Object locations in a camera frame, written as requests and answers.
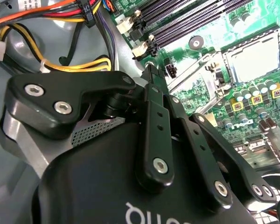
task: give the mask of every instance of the screw hole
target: screw hole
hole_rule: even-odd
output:
[[[258,189],[258,188],[255,188],[255,190],[260,194],[261,193],[261,191]]]
[[[224,192],[224,188],[221,185],[219,185],[219,189],[221,192]]]
[[[35,92],[35,93],[39,93],[39,89],[34,88],[34,87],[30,88],[30,91],[31,92]]]
[[[132,84],[132,81],[129,77],[123,76],[122,79],[123,79],[123,81],[125,81],[128,84]]]
[[[152,87],[153,91],[159,92],[159,90],[156,87]]]
[[[158,162],[158,166],[159,166],[160,169],[164,169],[164,164],[163,163]]]
[[[62,104],[62,105],[59,106],[59,108],[60,108],[60,109],[67,110],[69,107],[68,107],[67,105],[63,105],[63,104]]]
[[[163,128],[161,125],[158,125],[157,127],[158,127],[158,129],[159,129],[160,131],[163,131],[163,130],[164,130],[164,128]]]

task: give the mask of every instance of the green circuit board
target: green circuit board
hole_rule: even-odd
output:
[[[115,2],[116,6],[121,9],[121,13],[124,13],[125,16],[128,16],[131,11],[133,11],[133,8],[140,6],[146,1],[118,0]],[[187,7],[185,7],[183,10],[187,10],[189,7],[191,7],[191,5],[187,5]],[[250,22],[244,24],[240,28],[235,29],[235,27],[231,25],[231,20],[235,17],[240,17],[244,12],[248,12],[251,15]],[[168,20],[174,18],[179,13],[180,12],[175,12],[166,18],[166,21],[154,24],[152,30],[156,30],[163,26],[164,23],[168,22]],[[116,23],[116,16],[113,15],[112,18]],[[280,0],[253,0],[233,12],[221,15],[220,18],[212,21],[211,23],[208,23],[189,33],[188,35],[183,36],[179,40],[159,49],[157,56],[148,56],[141,60],[141,63],[145,65],[146,63],[150,62],[160,67],[164,67],[164,59],[170,58],[171,62],[177,68],[177,76],[179,76],[203,55],[214,51],[224,51],[225,49],[229,48],[229,46],[235,45],[237,42],[253,36],[260,30],[265,29],[273,24],[277,24],[280,27]],[[191,50],[189,48],[189,40],[193,36],[203,37],[204,45],[201,49]],[[123,35],[123,37],[130,47],[133,48],[131,39],[129,39],[129,37],[126,35]],[[270,54],[270,51],[264,50],[264,54]],[[220,67],[222,69],[225,82],[230,82],[232,78],[229,72],[227,72],[225,64],[221,64]],[[251,105],[250,110],[243,109],[241,111],[235,112],[233,117],[230,117],[227,114],[224,107],[225,104],[230,103],[230,99],[232,98],[232,95],[235,91],[240,91],[242,88],[248,88],[252,84],[264,82],[268,79],[272,79],[274,82],[280,84],[280,70],[277,70],[268,76],[257,78],[248,83],[236,85],[233,84],[229,94],[221,99],[220,103],[222,104],[216,104],[207,111],[207,113],[214,114],[218,124],[217,129],[229,142],[243,142],[261,135],[260,130],[258,129],[259,117],[255,112],[258,107],[265,108],[268,115],[280,126],[280,98],[273,99],[271,92],[269,92],[269,103],[261,103],[256,106]],[[196,80],[189,79],[185,81],[181,86],[178,87],[177,90],[172,92],[172,94],[176,95],[182,101],[185,111],[188,115],[195,112],[197,108],[207,105],[210,100],[210,95],[202,76],[197,76]],[[239,123],[238,114],[240,113],[245,113],[248,119],[253,120],[253,123],[244,125],[240,128],[224,128],[222,121],[225,118],[230,118],[233,123],[237,124]]]

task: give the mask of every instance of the black wire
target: black wire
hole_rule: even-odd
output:
[[[94,9],[95,6],[97,6],[97,5],[99,4],[99,2],[100,2],[100,0],[97,0],[97,1],[93,4],[93,6],[91,6],[91,8]]]
[[[67,54],[67,57],[62,56],[62,57],[59,58],[59,62],[60,62],[61,65],[69,66],[71,60],[73,59],[73,56],[74,56],[75,51],[76,51],[78,39],[79,39],[79,36],[80,36],[83,25],[84,25],[84,22],[78,22],[76,24],[76,28],[75,28],[75,31],[74,31],[74,34],[73,34],[73,38],[71,40],[69,53]]]
[[[32,38],[32,39],[34,40],[34,42],[35,42],[35,39],[34,39],[32,33],[30,32],[30,30],[29,30],[26,26],[24,26],[23,24],[20,24],[20,23],[17,23],[17,25],[23,27],[23,28],[27,31],[27,33],[29,33],[29,35],[31,36],[31,38]],[[28,40],[28,38],[22,33],[22,31],[19,30],[19,29],[18,29],[17,27],[15,27],[14,25],[9,25],[9,26],[10,26],[12,29],[14,29],[15,31],[17,31],[17,32],[24,38],[24,40],[25,40],[25,42],[27,43],[29,49],[31,50],[33,56],[36,58],[36,60],[37,60],[39,63],[41,63],[42,60],[38,57],[36,51],[35,51],[35,50],[33,49],[33,47],[32,47],[32,44],[30,43],[30,41]],[[44,66],[45,66],[47,69],[50,69],[50,70],[53,70],[53,71],[56,70],[56,69],[51,68],[51,67],[48,66],[48,65],[44,65]]]
[[[6,31],[5,31],[5,33],[3,34],[3,36],[2,36],[2,41],[5,41],[5,39],[7,38],[7,35],[9,34],[9,32],[11,31],[12,29],[9,27]]]
[[[61,8],[49,9],[49,10],[44,10],[44,11],[35,12],[35,13],[29,13],[27,15],[20,16],[20,17],[16,18],[15,20],[25,20],[25,19],[30,19],[30,18],[36,18],[36,17],[40,17],[40,16],[45,16],[45,14],[47,14],[47,13],[59,13],[59,12],[69,10],[72,8],[76,8],[76,7],[77,7],[77,4],[70,4],[68,6],[64,6]]]
[[[113,35],[112,31],[110,30],[110,28],[108,27],[108,24],[104,20],[100,10],[97,11],[97,15],[100,17],[100,20],[102,21],[104,29],[106,30],[107,34],[110,37],[110,40],[111,40],[111,43],[112,43],[112,49],[113,49],[113,58],[115,60],[116,59],[116,43],[115,43],[115,40],[114,40],[114,35]]]
[[[107,33],[105,31],[105,28],[102,24],[102,21],[99,18],[99,15],[95,14],[95,21],[96,21],[96,25],[98,27],[98,30],[100,31],[100,33],[101,33],[101,35],[102,35],[102,37],[105,41],[106,47],[107,47],[108,55],[109,55],[109,58],[110,58],[110,61],[111,61],[111,71],[114,71],[115,61],[114,61],[114,58],[113,58],[111,44],[110,44],[109,38],[107,36]]]
[[[100,56],[98,56],[98,57],[97,57],[96,59],[94,59],[94,60],[96,61],[96,60],[101,59],[101,58],[103,58],[103,57],[106,57],[106,58],[109,59],[109,56],[107,56],[107,55],[100,55]]]
[[[23,68],[22,66],[20,66],[15,60],[13,60],[7,54],[4,55],[3,63],[5,63],[7,66],[9,66],[11,68],[14,68],[14,69],[20,71],[21,73],[34,73],[34,72],[27,70],[27,69]]]
[[[56,19],[83,19],[83,16],[80,14],[71,15],[71,16],[48,16],[48,15],[40,15],[38,18],[56,18]]]
[[[11,76],[18,74],[18,71],[4,62],[0,62],[0,67],[7,71]]]
[[[26,30],[26,32],[31,36],[32,40],[35,42],[36,44],[36,41],[34,39],[34,36],[33,34],[31,33],[31,31],[28,29],[28,27],[26,27],[24,24],[21,24],[21,23],[17,23],[18,26],[24,28]]]

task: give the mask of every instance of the capacitor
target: capacitor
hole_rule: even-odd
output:
[[[230,21],[230,24],[234,27],[236,31],[240,31],[245,27],[245,23],[240,20],[238,17],[233,18]]]
[[[245,99],[250,99],[251,98],[251,93],[246,89],[242,90],[241,94],[244,96]]]
[[[260,120],[259,126],[262,128],[262,130],[264,132],[267,132],[268,130],[270,130],[270,126],[266,123],[265,120]]]
[[[273,121],[273,119],[271,118],[267,118],[266,119],[267,124],[270,126],[271,129],[274,129],[277,127],[277,124],[275,123],[275,121]]]
[[[273,80],[270,80],[270,79],[266,80],[265,84],[269,90],[275,90],[277,88],[277,85],[274,83]]]
[[[239,116],[238,116],[238,119],[239,119],[239,122],[241,123],[247,123],[248,122],[248,118],[247,116],[244,114],[244,113],[241,113]]]
[[[223,124],[225,126],[225,128],[231,128],[233,126],[232,121],[229,118],[226,118],[223,120]]]
[[[268,131],[265,131],[261,125],[258,125],[258,128],[263,134],[268,134]]]
[[[261,93],[266,93],[268,91],[268,88],[263,83],[257,84],[257,88],[260,90]]]
[[[253,22],[252,16],[248,12],[245,12],[241,15],[241,20],[244,21],[246,24],[250,24]]]
[[[267,116],[267,112],[263,107],[259,107],[256,109],[256,113],[260,118],[265,118]]]
[[[238,102],[241,102],[244,99],[243,95],[240,92],[234,92],[233,96],[236,99],[236,101],[238,101]]]
[[[260,94],[260,91],[254,85],[249,87],[249,91],[254,97]]]

